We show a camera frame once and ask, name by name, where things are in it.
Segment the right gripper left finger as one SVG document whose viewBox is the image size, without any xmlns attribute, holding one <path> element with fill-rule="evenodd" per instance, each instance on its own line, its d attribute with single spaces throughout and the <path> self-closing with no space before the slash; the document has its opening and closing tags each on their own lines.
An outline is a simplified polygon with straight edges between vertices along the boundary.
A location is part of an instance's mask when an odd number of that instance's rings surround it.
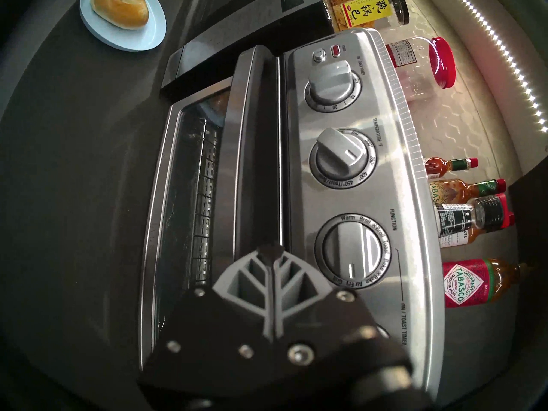
<svg viewBox="0 0 548 411">
<path fill-rule="evenodd" d="M 142 385 L 274 384 L 274 246 L 182 294 L 141 372 Z"/>
</svg>

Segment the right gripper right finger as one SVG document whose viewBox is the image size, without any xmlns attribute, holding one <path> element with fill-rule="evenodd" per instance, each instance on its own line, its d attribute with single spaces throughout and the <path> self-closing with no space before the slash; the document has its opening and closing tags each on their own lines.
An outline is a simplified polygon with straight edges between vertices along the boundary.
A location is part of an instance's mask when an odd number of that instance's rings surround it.
<svg viewBox="0 0 548 411">
<path fill-rule="evenodd" d="M 274 246 L 276 374 L 412 374 L 405 350 L 384 337 L 356 293 L 332 287 Z"/>
</svg>

